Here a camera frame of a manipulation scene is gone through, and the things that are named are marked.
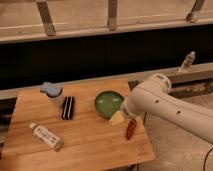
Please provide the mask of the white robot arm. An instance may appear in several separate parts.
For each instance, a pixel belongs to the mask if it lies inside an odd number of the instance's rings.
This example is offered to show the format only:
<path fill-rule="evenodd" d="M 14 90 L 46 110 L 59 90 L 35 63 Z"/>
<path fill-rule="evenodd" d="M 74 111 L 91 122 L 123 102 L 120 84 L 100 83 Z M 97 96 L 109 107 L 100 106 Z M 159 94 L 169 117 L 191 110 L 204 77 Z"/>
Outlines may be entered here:
<path fill-rule="evenodd" d="M 172 97 L 171 88 L 167 76 L 153 74 L 130 92 L 118 111 L 124 118 L 142 113 L 156 115 L 213 144 L 213 109 Z"/>

